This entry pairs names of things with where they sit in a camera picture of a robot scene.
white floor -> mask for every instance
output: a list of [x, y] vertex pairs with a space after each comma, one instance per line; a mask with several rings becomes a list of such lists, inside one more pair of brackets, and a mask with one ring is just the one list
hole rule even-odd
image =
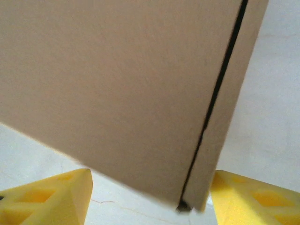
[[[218, 169], [300, 192], [300, 1], [270, 0]], [[0, 126], [0, 190], [80, 168], [72, 160]], [[86, 225], [214, 225], [93, 172]]]

yellow foam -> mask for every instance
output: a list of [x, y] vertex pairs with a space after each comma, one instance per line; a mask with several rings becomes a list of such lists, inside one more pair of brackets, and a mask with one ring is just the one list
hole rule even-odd
[[225, 171], [210, 191], [219, 225], [300, 225], [300, 193]]
[[93, 181], [78, 169], [0, 192], [0, 225], [83, 225]]

yellow triangular support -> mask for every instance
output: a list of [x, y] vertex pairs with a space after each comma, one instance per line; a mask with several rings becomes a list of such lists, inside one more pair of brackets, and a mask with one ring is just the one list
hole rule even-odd
[[83, 225], [93, 181], [78, 169], [0, 192], [0, 225]]
[[219, 225], [300, 225], [300, 193], [226, 171], [210, 191]]

cardboard edge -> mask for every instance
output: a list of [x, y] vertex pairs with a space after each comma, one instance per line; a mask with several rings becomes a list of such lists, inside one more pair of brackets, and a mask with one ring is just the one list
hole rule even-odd
[[182, 200], [203, 211], [268, 0], [249, 0]]

cardboard box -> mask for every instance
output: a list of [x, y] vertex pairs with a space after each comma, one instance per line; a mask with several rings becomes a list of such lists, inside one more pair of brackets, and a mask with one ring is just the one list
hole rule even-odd
[[202, 209], [267, 0], [0, 2], [0, 121]]

